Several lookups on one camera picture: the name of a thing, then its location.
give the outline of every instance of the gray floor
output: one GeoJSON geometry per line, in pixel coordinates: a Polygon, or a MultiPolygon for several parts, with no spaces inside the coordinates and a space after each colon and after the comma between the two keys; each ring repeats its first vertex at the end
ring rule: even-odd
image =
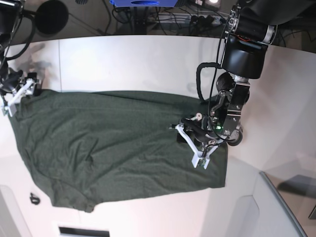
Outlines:
{"type": "MultiPolygon", "coordinates": [[[[46,0],[27,0],[25,9],[36,11],[37,8],[45,2],[46,0]]],[[[69,21],[66,27],[54,36],[43,36],[40,34],[35,35],[33,41],[43,41],[43,40],[53,40],[53,39],[66,39],[66,38],[76,38],[76,37],[92,37],[92,36],[100,36],[103,35],[106,25],[109,21],[109,15],[106,12],[106,9],[101,0],[89,0],[86,5],[78,5],[75,3],[75,0],[61,0],[68,8],[69,13],[69,21]]],[[[113,9],[113,6],[109,4],[108,0],[105,0],[108,3],[108,7],[110,10],[113,9]]],[[[220,12],[229,13],[232,6],[235,4],[236,0],[221,0],[220,12]]],[[[188,10],[190,13],[194,14],[194,11],[183,7],[183,9],[188,10]]],[[[184,13],[183,11],[174,8],[171,10],[172,12],[184,13]]],[[[200,14],[212,14],[212,12],[203,12],[199,11],[200,14]]],[[[119,35],[128,35],[131,34],[131,30],[129,25],[122,25],[118,23],[113,17],[111,17],[111,24],[107,33],[109,34],[119,34],[119,35]]],[[[166,26],[166,31],[169,35],[176,35],[177,31],[174,31],[177,28],[176,24],[166,26]]],[[[19,44],[24,42],[27,35],[31,30],[31,23],[28,19],[23,20],[19,31],[17,32],[16,37],[13,40],[13,44],[19,44]]],[[[149,35],[163,35],[162,30],[150,30],[148,32],[149,35]]],[[[188,35],[188,31],[182,30],[180,35],[188,35]]],[[[210,34],[210,36],[218,35],[218,31],[214,32],[214,34],[210,34]]],[[[316,38],[315,32],[310,32],[311,39],[316,38]]],[[[284,38],[286,47],[294,48],[298,50],[304,50],[309,52],[316,52],[316,40],[311,42],[308,34],[305,32],[296,33],[294,35],[288,35],[284,38]]],[[[284,46],[284,42],[280,40],[280,46],[284,46]]]]}

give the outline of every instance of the black cable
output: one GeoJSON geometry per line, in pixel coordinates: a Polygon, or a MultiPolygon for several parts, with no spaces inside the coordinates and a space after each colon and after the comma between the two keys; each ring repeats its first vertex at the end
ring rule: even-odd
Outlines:
{"type": "Polygon", "coordinates": [[[286,48],[285,39],[284,39],[284,37],[283,37],[283,35],[282,35],[281,31],[279,31],[279,34],[280,34],[281,39],[282,39],[282,41],[283,41],[284,47],[286,48]]]}
{"type": "MultiPolygon", "coordinates": [[[[157,7],[156,7],[156,8],[157,8],[157,7]]],[[[159,7],[158,12],[160,12],[160,9],[161,9],[161,7],[159,7]]],[[[156,13],[157,13],[157,9],[156,9],[156,13]]],[[[157,20],[157,17],[158,17],[158,14],[156,14],[155,21],[157,20]]]]}
{"type": "Polygon", "coordinates": [[[194,132],[198,133],[201,136],[206,136],[207,131],[202,129],[201,127],[197,126],[193,120],[182,118],[181,123],[183,123],[185,126],[190,127],[194,132]]]}
{"type": "Polygon", "coordinates": [[[132,24],[131,19],[132,19],[132,15],[131,15],[131,13],[130,13],[130,18],[129,18],[128,24],[129,24],[129,26],[130,26],[130,32],[133,33],[133,24],[132,24]]]}
{"type": "Polygon", "coordinates": [[[23,17],[28,18],[28,19],[31,20],[31,23],[32,23],[31,33],[28,36],[28,38],[26,39],[26,43],[25,43],[24,48],[19,53],[17,53],[16,55],[14,55],[12,57],[7,57],[6,58],[7,61],[14,60],[14,59],[17,59],[18,57],[20,57],[27,50],[27,48],[30,46],[30,43],[31,43],[31,41],[32,41],[32,39],[33,39],[33,37],[35,35],[36,26],[35,26],[35,19],[34,19],[34,17],[32,15],[30,15],[30,14],[23,14],[23,17]]]}
{"type": "MultiPolygon", "coordinates": [[[[184,17],[177,17],[176,19],[189,20],[189,18],[184,18],[184,17]]],[[[169,20],[174,20],[174,18],[162,19],[162,20],[160,20],[160,21],[169,21],[169,20]]]]}
{"type": "Polygon", "coordinates": [[[221,68],[221,65],[218,63],[201,63],[197,67],[197,94],[198,98],[201,103],[205,103],[206,101],[203,98],[202,91],[201,91],[201,71],[203,68],[221,68]]]}
{"type": "Polygon", "coordinates": [[[221,25],[217,25],[217,26],[213,26],[213,27],[211,27],[211,28],[207,28],[207,29],[204,29],[203,31],[200,31],[200,33],[208,32],[208,31],[217,29],[217,28],[219,28],[219,27],[221,27],[221,26],[222,26],[222,24],[221,24],[221,25]]]}
{"type": "Polygon", "coordinates": [[[293,34],[296,34],[296,33],[300,33],[300,32],[304,32],[304,31],[306,31],[306,30],[300,30],[300,31],[291,32],[291,33],[286,34],[285,36],[283,36],[283,38],[286,38],[286,37],[288,37],[290,35],[293,35],[293,34]]]}
{"type": "Polygon", "coordinates": [[[188,14],[192,17],[192,14],[191,14],[191,13],[189,13],[187,10],[182,9],[182,8],[180,8],[180,7],[179,7],[178,9],[180,9],[181,11],[184,11],[184,12],[188,13],[188,14]]]}
{"type": "Polygon", "coordinates": [[[176,24],[177,24],[177,26],[178,26],[179,30],[180,30],[180,29],[182,29],[181,25],[180,25],[180,24],[178,24],[178,22],[177,22],[177,18],[176,18],[176,16],[175,16],[175,14],[173,14],[172,12],[167,11],[167,10],[164,10],[164,11],[165,11],[165,12],[167,12],[167,13],[169,13],[169,14],[172,14],[172,15],[173,15],[173,17],[174,17],[174,21],[176,22],[176,24]]]}
{"type": "Polygon", "coordinates": [[[105,8],[107,10],[107,13],[108,13],[108,16],[109,16],[109,22],[108,22],[107,27],[105,28],[105,32],[104,32],[104,35],[106,36],[107,33],[108,33],[108,30],[109,30],[109,27],[111,25],[112,17],[111,17],[111,13],[110,13],[109,7],[107,6],[107,3],[105,2],[105,0],[102,0],[102,3],[105,6],[105,8]]]}
{"type": "Polygon", "coordinates": [[[18,31],[19,28],[20,28],[20,25],[21,25],[21,23],[22,23],[22,19],[23,19],[23,18],[21,17],[21,18],[20,18],[20,22],[19,22],[17,28],[15,29],[15,31],[14,31],[12,37],[10,38],[9,44],[8,44],[8,46],[7,46],[7,49],[6,49],[6,53],[3,52],[4,57],[3,57],[3,60],[2,60],[2,62],[1,62],[1,65],[0,65],[0,70],[1,70],[1,68],[3,67],[4,63],[6,62],[6,60],[7,60],[6,56],[7,56],[8,52],[9,52],[9,49],[10,49],[10,46],[11,46],[11,42],[12,42],[13,38],[15,37],[17,31],[18,31]]]}
{"type": "Polygon", "coordinates": [[[310,38],[310,42],[312,42],[312,37],[311,37],[311,34],[309,31],[306,31],[307,35],[308,35],[308,38],[310,38]]]}
{"type": "MultiPolygon", "coordinates": [[[[219,51],[221,49],[221,42],[222,42],[222,38],[223,38],[223,35],[224,35],[224,32],[225,32],[225,29],[226,29],[226,26],[229,22],[229,18],[227,19],[225,25],[224,25],[224,28],[223,28],[223,31],[222,31],[222,34],[221,34],[221,37],[219,38],[219,42],[218,42],[218,47],[217,47],[217,54],[216,54],[216,63],[218,63],[218,58],[219,58],[219,51]]],[[[210,92],[210,95],[209,95],[209,100],[208,100],[208,121],[209,121],[209,125],[213,131],[213,133],[215,134],[215,136],[221,140],[223,140],[223,142],[231,142],[233,140],[229,140],[229,139],[225,139],[225,138],[222,138],[220,137],[215,129],[214,129],[214,125],[213,125],[213,122],[211,120],[211,114],[210,114],[210,111],[211,111],[211,98],[212,98],[212,93],[213,93],[213,88],[214,88],[214,83],[215,83],[215,79],[216,79],[216,74],[217,74],[217,67],[215,68],[215,72],[214,72],[214,77],[213,77],[213,81],[212,81],[212,86],[211,86],[211,92],[210,92]]]]}
{"type": "Polygon", "coordinates": [[[159,21],[160,27],[161,27],[162,31],[164,32],[164,34],[167,35],[166,31],[164,31],[164,29],[163,29],[163,27],[162,27],[162,25],[161,25],[161,22],[160,22],[160,19],[159,19],[159,12],[158,12],[157,7],[156,7],[156,13],[157,13],[157,16],[156,16],[156,17],[157,17],[157,19],[158,19],[158,21],[159,21]]]}
{"type": "Polygon", "coordinates": [[[128,24],[128,23],[129,23],[129,21],[130,21],[129,18],[127,18],[127,21],[120,21],[120,20],[118,20],[118,19],[115,17],[114,12],[116,12],[116,11],[115,11],[114,9],[112,9],[112,16],[113,16],[114,19],[116,19],[116,21],[120,22],[121,24],[128,24]]]}
{"type": "Polygon", "coordinates": [[[217,11],[213,11],[213,10],[210,10],[210,11],[214,12],[216,15],[218,15],[220,18],[222,18],[222,20],[226,21],[226,19],[221,14],[219,14],[217,11]]]}
{"type": "MultiPolygon", "coordinates": [[[[69,13],[69,15],[72,16],[73,18],[75,18],[77,21],[81,22],[82,24],[86,25],[86,26],[89,27],[90,29],[93,29],[94,31],[96,31],[96,32],[98,32],[99,34],[101,34],[101,32],[100,32],[99,29],[96,29],[96,28],[90,26],[89,24],[85,23],[84,21],[82,21],[81,19],[79,19],[78,17],[76,17],[75,15],[73,15],[73,14],[71,14],[71,13],[69,13]]],[[[75,21],[72,21],[72,22],[75,23],[76,25],[80,26],[80,27],[83,27],[84,29],[86,29],[87,31],[89,31],[90,33],[92,33],[93,35],[99,36],[99,35],[95,34],[94,32],[92,32],[91,30],[89,30],[88,28],[86,28],[86,27],[84,27],[84,26],[78,24],[77,22],[75,22],[75,21]]]]}

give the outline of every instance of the blue device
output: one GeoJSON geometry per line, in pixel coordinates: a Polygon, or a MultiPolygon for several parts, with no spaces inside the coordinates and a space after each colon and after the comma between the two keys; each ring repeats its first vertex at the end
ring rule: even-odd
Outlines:
{"type": "Polygon", "coordinates": [[[131,6],[163,6],[174,7],[178,0],[111,0],[116,7],[131,6]]]}

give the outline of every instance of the small black object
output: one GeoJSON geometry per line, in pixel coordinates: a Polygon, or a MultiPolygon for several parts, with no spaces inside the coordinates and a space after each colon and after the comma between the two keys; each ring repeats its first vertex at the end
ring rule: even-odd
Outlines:
{"type": "Polygon", "coordinates": [[[192,22],[197,22],[197,21],[198,21],[198,16],[194,15],[194,16],[191,17],[191,23],[192,22]]]}
{"type": "Polygon", "coordinates": [[[40,203],[40,198],[33,193],[31,193],[30,200],[34,205],[38,205],[40,203]]]}
{"type": "MultiPolygon", "coordinates": [[[[37,73],[28,73],[28,76],[26,77],[27,78],[31,78],[35,81],[37,81],[37,78],[38,78],[38,74],[37,73]]],[[[35,84],[34,85],[34,92],[33,92],[33,96],[40,96],[41,94],[41,86],[39,84],[35,84]]]]}
{"type": "Polygon", "coordinates": [[[88,0],[76,0],[76,3],[79,5],[85,5],[87,4],[88,0]]]}
{"type": "Polygon", "coordinates": [[[230,89],[234,88],[235,81],[229,73],[221,74],[216,82],[216,89],[218,92],[221,90],[229,91],[230,89]]]}
{"type": "Polygon", "coordinates": [[[12,93],[20,89],[20,78],[23,75],[23,71],[19,70],[17,72],[10,73],[6,80],[2,82],[1,90],[6,93],[12,93]]]}
{"type": "Polygon", "coordinates": [[[267,49],[268,46],[265,44],[244,42],[236,36],[229,35],[222,68],[243,78],[258,79],[263,69],[267,49]]]}
{"type": "Polygon", "coordinates": [[[201,63],[197,67],[197,94],[198,94],[198,98],[199,98],[200,102],[201,103],[206,103],[206,101],[203,98],[202,91],[201,91],[201,71],[202,71],[203,68],[217,68],[217,69],[221,69],[221,65],[219,65],[218,63],[201,63]]]}
{"type": "Polygon", "coordinates": [[[202,145],[202,143],[196,138],[194,139],[193,143],[196,147],[200,147],[202,145]]]}
{"type": "Polygon", "coordinates": [[[40,33],[54,35],[60,32],[67,24],[68,9],[59,0],[44,2],[36,11],[35,24],[40,33]]]}
{"type": "Polygon", "coordinates": [[[228,143],[228,145],[230,145],[231,147],[235,147],[235,146],[238,146],[238,145],[241,143],[242,138],[243,138],[242,132],[239,131],[239,132],[238,132],[238,138],[237,138],[236,140],[234,140],[234,141],[227,142],[227,143],[228,143]]]}
{"type": "Polygon", "coordinates": [[[186,143],[187,141],[178,133],[177,134],[177,143],[186,143]]]}

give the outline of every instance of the black round object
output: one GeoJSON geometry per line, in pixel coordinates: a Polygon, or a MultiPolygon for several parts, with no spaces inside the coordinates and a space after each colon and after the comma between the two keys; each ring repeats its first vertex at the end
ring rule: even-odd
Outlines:
{"type": "Polygon", "coordinates": [[[232,76],[229,73],[221,74],[216,82],[216,89],[217,91],[226,90],[229,91],[235,86],[235,81],[233,80],[232,76]]]}
{"type": "Polygon", "coordinates": [[[267,29],[267,24],[240,16],[235,34],[248,37],[252,40],[263,41],[266,36],[267,29]]]}
{"type": "Polygon", "coordinates": [[[88,0],[76,0],[76,3],[79,5],[85,5],[87,4],[88,0]]]}
{"type": "Polygon", "coordinates": [[[177,142],[186,143],[187,141],[179,133],[177,133],[177,142]]]}
{"type": "Polygon", "coordinates": [[[199,142],[209,142],[211,140],[210,138],[203,136],[197,132],[194,132],[194,136],[195,136],[195,139],[199,142]]]}
{"type": "Polygon", "coordinates": [[[243,138],[243,135],[242,135],[242,132],[241,131],[238,131],[238,138],[234,141],[231,141],[231,142],[227,142],[228,145],[230,145],[231,147],[235,147],[235,146],[238,146],[241,141],[242,141],[242,138],[243,138]]]}
{"type": "Polygon", "coordinates": [[[35,24],[39,32],[51,36],[66,26],[68,17],[68,9],[65,4],[59,0],[49,0],[37,9],[35,24]]]}
{"type": "Polygon", "coordinates": [[[12,93],[20,89],[20,78],[23,75],[23,71],[19,70],[17,72],[10,73],[5,81],[2,82],[1,90],[12,93]]]}
{"type": "Polygon", "coordinates": [[[202,145],[202,143],[196,138],[194,139],[193,143],[196,147],[200,147],[202,145]]]}

